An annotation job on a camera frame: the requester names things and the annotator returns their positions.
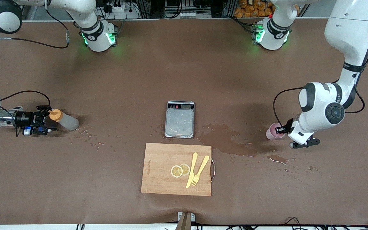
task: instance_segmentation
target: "bottle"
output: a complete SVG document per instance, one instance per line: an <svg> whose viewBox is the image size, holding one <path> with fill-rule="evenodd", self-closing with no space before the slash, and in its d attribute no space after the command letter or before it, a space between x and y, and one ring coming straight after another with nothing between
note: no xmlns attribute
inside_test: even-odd
<svg viewBox="0 0 368 230"><path fill-rule="evenodd" d="M67 130L76 130L79 127L79 121L76 118L73 118L59 109L54 109L49 112L49 118L55 122L58 122L60 125L65 127Z"/></svg>

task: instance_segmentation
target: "yellow knife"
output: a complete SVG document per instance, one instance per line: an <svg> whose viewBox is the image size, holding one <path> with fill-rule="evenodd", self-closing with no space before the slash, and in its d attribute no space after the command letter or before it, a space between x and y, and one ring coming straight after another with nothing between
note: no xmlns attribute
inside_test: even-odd
<svg viewBox="0 0 368 230"><path fill-rule="evenodd" d="M188 176L188 182L187 182L186 188L189 188L190 185L191 185L191 182L193 182L193 179L194 179L194 167L196 165L197 158L198 158L198 153L194 153L193 154L193 161L191 161L190 174Z"/></svg>

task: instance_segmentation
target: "brown tabletop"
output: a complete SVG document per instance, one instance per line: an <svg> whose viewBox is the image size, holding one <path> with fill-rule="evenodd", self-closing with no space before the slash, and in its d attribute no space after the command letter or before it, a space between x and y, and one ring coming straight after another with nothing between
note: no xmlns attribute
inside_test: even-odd
<svg viewBox="0 0 368 230"><path fill-rule="evenodd" d="M288 138L265 137L278 92L338 79L343 55L326 42L325 24L297 20L278 51L213 19L126 22L117 47L103 53L86 48L71 24L65 50L0 41L0 96L42 91L93 134L15 138L0 128L0 224L170 222L178 211L203 224L368 224L368 65L358 86L365 110L316 133L319 146L292 150ZM63 45L64 33L58 23L25 23L14 36ZM196 103L195 138L163 138L168 100ZM45 103L29 93L3 106ZM357 98L348 110L360 107ZM277 109L282 122L300 113L298 91ZM148 142L212 145L212 196L142 194Z"/></svg>

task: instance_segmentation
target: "lemon slice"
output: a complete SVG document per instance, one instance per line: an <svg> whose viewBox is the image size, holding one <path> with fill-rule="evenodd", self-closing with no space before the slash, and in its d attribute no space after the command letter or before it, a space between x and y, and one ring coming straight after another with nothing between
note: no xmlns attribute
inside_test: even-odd
<svg viewBox="0 0 368 230"><path fill-rule="evenodd" d="M171 168L171 176L179 178L182 175L183 175L183 168L181 168L179 165L175 165Z"/></svg>
<svg viewBox="0 0 368 230"><path fill-rule="evenodd" d="M190 166L188 164L181 164L180 167L183 169L183 176L187 176L190 173Z"/></svg>

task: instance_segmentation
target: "metal handle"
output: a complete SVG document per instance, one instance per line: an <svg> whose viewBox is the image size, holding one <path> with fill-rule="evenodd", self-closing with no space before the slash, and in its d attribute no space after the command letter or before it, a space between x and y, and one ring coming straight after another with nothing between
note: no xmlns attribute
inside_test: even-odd
<svg viewBox="0 0 368 230"><path fill-rule="evenodd" d="M214 178L215 178L215 163L214 163L214 160L211 158L211 164L214 166L214 170L213 170L213 175L212 175L212 177L211 177L211 182L214 180Z"/></svg>

